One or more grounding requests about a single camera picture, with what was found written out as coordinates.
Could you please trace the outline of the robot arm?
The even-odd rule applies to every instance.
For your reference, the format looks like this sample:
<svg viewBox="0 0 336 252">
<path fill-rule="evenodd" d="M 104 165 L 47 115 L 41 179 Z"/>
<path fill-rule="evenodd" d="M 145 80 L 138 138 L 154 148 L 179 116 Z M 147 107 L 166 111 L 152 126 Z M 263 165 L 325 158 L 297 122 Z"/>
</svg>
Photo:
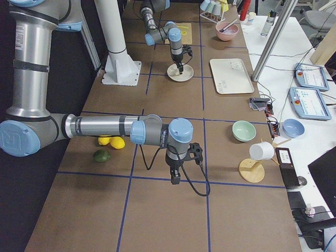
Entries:
<svg viewBox="0 0 336 252">
<path fill-rule="evenodd" d="M 138 13 L 131 10 L 131 5 L 120 2 L 122 26 L 128 49 L 134 56 L 139 56 L 147 66 L 155 65 L 151 55 L 159 51 L 159 60 L 169 57 L 166 46 L 149 47 L 144 44 L 144 24 Z M 13 70 L 11 60 L 14 56 L 15 22 L 8 13 L 8 4 L 1 3 L 1 112 L 12 103 Z M 94 80 L 94 70 L 84 42 L 79 33 L 54 32 L 51 45 L 51 72 L 47 91 L 47 109 L 54 113 L 88 115 L 113 111 L 113 105 L 119 102 L 130 103 L 121 91 L 112 91 L 101 86 L 102 97 L 88 100 Z M 76 138 L 70 142 L 61 140 L 34 155 L 13 157 L 1 153 L 1 186 L 11 189 L 38 191 L 50 187 L 57 171 L 84 174 L 126 175 L 131 168 L 130 153 L 135 146 L 128 143 L 125 150 L 112 151 L 111 159 L 106 163 L 92 159 L 93 138 Z"/>
<path fill-rule="evenodd" d="M 184 71 L 184 65 L 182 63 L 185 54 L 188 54 L 191 58 L 193 52 L 191 46 L 182 44 L 181 30 L 174 22 L 167 22 L 164 26 L 155 22 L 154 14 L 161 12 L 170 7 L 170 1 L 143 1 L 140 7 L 140 16 L 144 21 L 146 34 L 145 41 L 148 46 L 155 45 L 158 42 L 165 41 L 170 42 L 171 58 L 177 70 L 181 75 Z"/>
</svg>

